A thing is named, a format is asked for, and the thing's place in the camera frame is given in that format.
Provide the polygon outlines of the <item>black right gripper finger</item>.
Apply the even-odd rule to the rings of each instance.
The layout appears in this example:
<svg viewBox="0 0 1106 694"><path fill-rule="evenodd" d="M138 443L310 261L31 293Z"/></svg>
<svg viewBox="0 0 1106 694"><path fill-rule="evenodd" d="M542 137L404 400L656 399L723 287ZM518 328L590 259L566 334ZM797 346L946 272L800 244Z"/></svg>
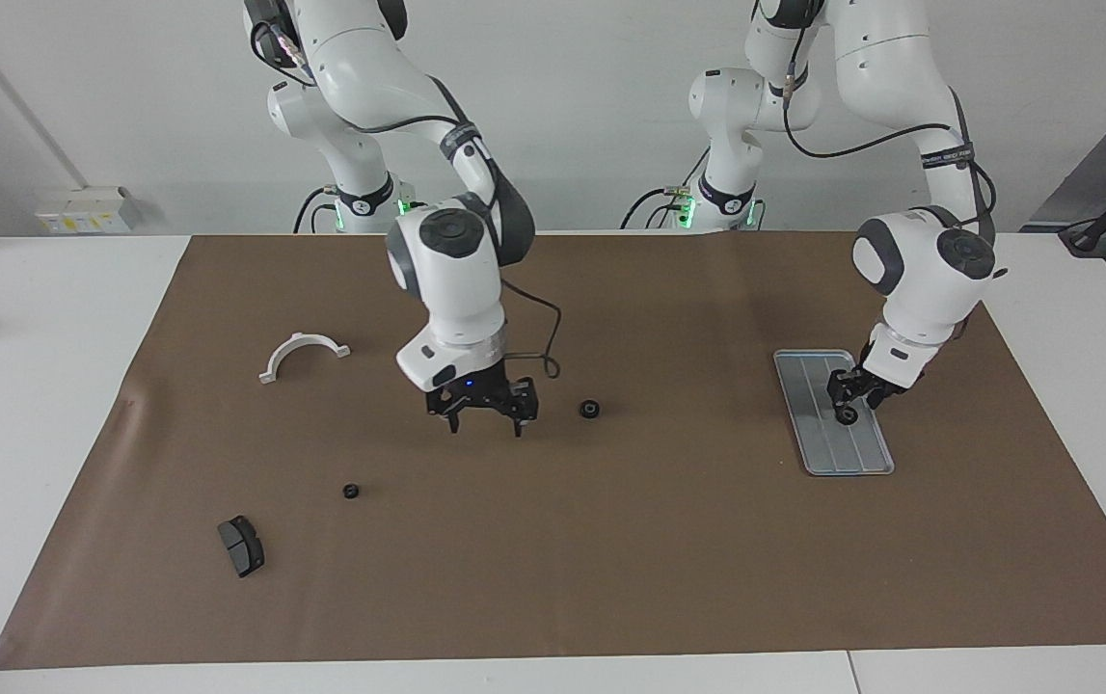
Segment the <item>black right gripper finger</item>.
<svg viewBox="0 0 1106 694"><path fill-rule="evenodd" d="M526 425L539 416L539 398L534 379L517 379L507 386L507 416L512 419L514 436L521 438Z"/></svg>
<svg viewBox="0 0 1106 694"><path fill-rule="evenodd" d="M459 413L463 410L463 403L465 396L453 387L438 387L425 394L426 411L442 418L452 435L460 429Z"/></svg>

